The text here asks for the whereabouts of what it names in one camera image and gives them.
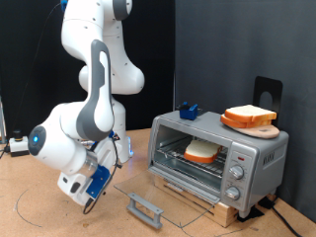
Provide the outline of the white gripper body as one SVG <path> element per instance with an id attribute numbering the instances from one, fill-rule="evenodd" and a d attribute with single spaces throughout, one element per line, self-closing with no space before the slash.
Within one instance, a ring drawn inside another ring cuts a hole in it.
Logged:
<path id="1" fill-rule="evenodd" d="M 84 162 L 78 172 L 72 175 L 61 172 L 57 184 L 76 203 L 89 206 L 111 181 L 111 168 L 117 161 L 115 142 L 106 138 L 94 151 L 85 150 Z"/>

